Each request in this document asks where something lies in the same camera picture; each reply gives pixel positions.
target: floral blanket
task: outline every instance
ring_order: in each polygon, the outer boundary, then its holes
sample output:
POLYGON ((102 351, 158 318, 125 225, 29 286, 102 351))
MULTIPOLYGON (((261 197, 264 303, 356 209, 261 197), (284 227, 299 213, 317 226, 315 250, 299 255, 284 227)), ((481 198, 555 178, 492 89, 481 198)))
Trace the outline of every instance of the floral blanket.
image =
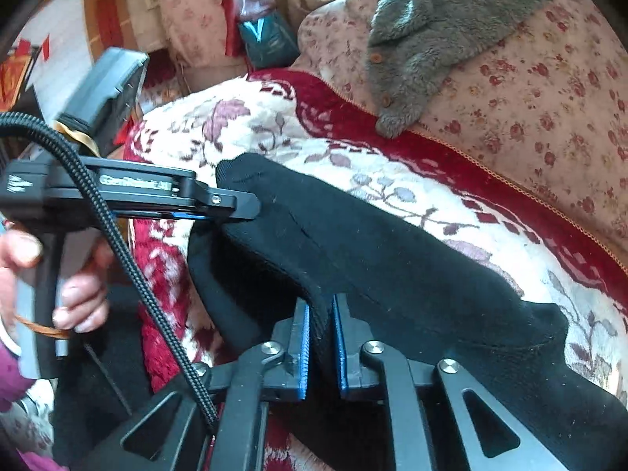
MULTIPOLYGON (((278 69, 152 111, 131 131, 124 158, 194 170, 215 186, 221 159, 253 151, 424 228, 526 301, 556 303, 570 324, 567 364, 626 404, 626 269, 578 225, 469 156, 415 133, 383 139, 375 120, 317 78, 278 69)), ((188 356, 215 364, 229 357, 186 268, 191 226, 135 220, 131 244, 188 356)), ((141 316, 146 367, 159 389, 177 367, 141 316)), ((266 469, 326 466, 271 417, 266 469)))

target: rubber band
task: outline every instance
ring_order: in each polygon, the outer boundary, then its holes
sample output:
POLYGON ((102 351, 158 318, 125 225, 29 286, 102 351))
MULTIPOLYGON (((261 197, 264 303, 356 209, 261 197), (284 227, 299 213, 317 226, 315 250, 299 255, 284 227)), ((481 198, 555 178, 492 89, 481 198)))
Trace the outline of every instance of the rubber band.
POLYGON ((52 129, 60 132, 61 134, 67 136, 68 138, 71 138, 72 140, 80 144, 83 144, 93 153, 93 155, 95 155, 96 157, 100 157, 98 145, 96 145, 96 142, 92 139, 91 136, 81 131, 73 131, 67 125, 62 124, 61 122, 58 122, 56 120, 52 123, 52 129))
POLYGON ((30 329, 33 333, 38 333, 39 335, 49 336, 50 338, 54 338, 56 340, 68 340, 71 335, 71 331, 69 330, 49 328, 47 326, 42 326, 41 324, 30 322, 29 320, 26 320, 17 314, 15 314, 15 319, 19 323, 21 323, 23 326, 26 326, 28 329, 30 329))

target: black braided cable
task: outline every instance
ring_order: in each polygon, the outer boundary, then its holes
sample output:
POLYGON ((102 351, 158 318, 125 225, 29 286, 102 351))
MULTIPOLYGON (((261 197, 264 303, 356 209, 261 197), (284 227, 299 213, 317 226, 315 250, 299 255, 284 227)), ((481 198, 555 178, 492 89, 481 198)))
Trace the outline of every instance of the black braided cable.
POLYGON ((0 114, 0 137, 5 136, 25 138, 46 149, 66 169, 81 195, 89 201, 93 213, 100 224, 101 232, 109 242, 115 256, 120 260, 122 268, 137 289, 142 303, 181 368, 181 373, 194 393, 194 398, 199 405, 209 430, 212 434, 216 434, 218 412, 209 393, 192 367, 183 345, 181 345, 181 342, 170 327, 153 291, 146 284, 142 272, 137 267, 133 257, 131 257, 131 253, 120 234, 115 219, 107 203, 100 195, 89 170, 80 160, 78 154, 71 148, 69 141, 62 134, 48 127, 42 120, 24 113, 0 114))

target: purple sleeve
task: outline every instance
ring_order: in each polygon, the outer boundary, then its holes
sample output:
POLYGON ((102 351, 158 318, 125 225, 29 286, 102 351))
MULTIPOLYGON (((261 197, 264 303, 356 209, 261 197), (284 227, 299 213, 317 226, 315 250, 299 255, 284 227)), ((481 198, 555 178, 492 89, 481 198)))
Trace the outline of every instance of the purple sleeve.
MULTIPOLYGON (((7 412, 13 402, 23 398, 26 390, 33 383, 34 380, 20 376, 20 368, 15 356, 0 341, 0 412, 7 412)), ((35 453, 20 453, 20 455, 31 471, 67 471, 67 468, 58 466, 51 458, 35 453)))
POLYGON ((33 383, 20 376, 15 356, 0 341, 0 412, 7 412, 13 402, 23 398, 33 383))

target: fingernail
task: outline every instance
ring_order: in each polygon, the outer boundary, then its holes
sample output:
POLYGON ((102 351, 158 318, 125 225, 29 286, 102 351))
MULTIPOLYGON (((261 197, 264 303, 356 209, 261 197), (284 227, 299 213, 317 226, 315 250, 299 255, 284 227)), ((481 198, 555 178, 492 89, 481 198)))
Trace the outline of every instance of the fingernail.
POLYGON ((20 235, 20 247, 17 253, 24 262, 32 262, 42 254, 42 243, 32 235, 20 235))
POLYGON ((87 317, 81 324, 78 324, 74 331, 77 333, 89 333, 93 330, 93 316, 87 317))
POLYGON ((79 301, 81 296, 81 292, 78 286, 76 285, 65 285, 63 291, 61 292, 61 300, 64 305, 74 305, 79 301))
POLYGON ((57 308, 52 314, 52 322, 57 329, 70 329, 70 314, 66 308, 57 308))

